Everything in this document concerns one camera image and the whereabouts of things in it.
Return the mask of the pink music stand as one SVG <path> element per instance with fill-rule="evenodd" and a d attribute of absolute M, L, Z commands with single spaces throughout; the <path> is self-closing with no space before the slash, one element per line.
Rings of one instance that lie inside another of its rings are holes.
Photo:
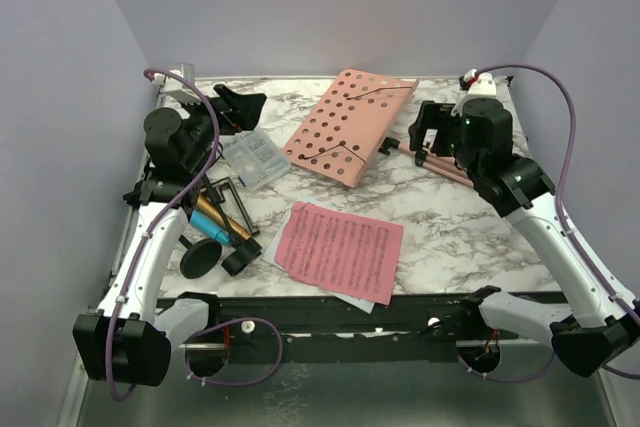
<path fill-rule="evenodd" d="M 409 147 L 421 101 L 458 97 L 451 77 L 401 79 L 347 69 L 309 111 L 293 117 L 295 129 L 283 145 L 292 167 L 287 179 L 298 192 L 321 195 L 410 185 L 466 191 L 471 183 L 452 161 Z"/>

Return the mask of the pink sheet music page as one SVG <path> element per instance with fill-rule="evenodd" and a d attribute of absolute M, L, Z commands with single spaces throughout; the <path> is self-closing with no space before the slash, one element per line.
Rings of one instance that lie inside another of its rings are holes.
<path fill-rule="evenodd" d="M 387 305 L 404 229 L 401 225 L 298 201 L 275 252 L 294 280 Z"/>

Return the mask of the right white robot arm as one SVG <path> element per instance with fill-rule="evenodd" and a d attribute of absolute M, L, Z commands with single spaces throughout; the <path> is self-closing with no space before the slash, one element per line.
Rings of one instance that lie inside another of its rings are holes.
<path fill-rule="evenodd" d="M 565 297 L 539 304 L 493 286 L 463 301 L 460 326 L 480 339 L 508 331 L 552 349 L 571 372 L 589 377 L 639 339 L 639 301 L 588 245 L 537 162 L 513 151 L 513 117 L 495 98 L 462 107 L 424 101 L 408 129 L 418 159 L 452 159 L 473 189 L 530 244 Z"/>

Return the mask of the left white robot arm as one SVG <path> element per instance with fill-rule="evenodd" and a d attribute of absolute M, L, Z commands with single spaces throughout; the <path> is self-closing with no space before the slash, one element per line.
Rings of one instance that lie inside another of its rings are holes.
<path fill-rule="evenodd" d="M 95 312 L 79 315 L 73 326 L 88 377 L 110 386 L 158 386 L 182 343 L 209 342 L 221 332 L 218 302 L 209 294 L 185 293 L 156 311 L 171 253 L 219 154 L 214 105 L 199 89 L 193 93 L 200 103 L 185 115 L 157 108 L 145 118 L 150 165 L 126 196 L 137 213 L 131 242 Z"/>

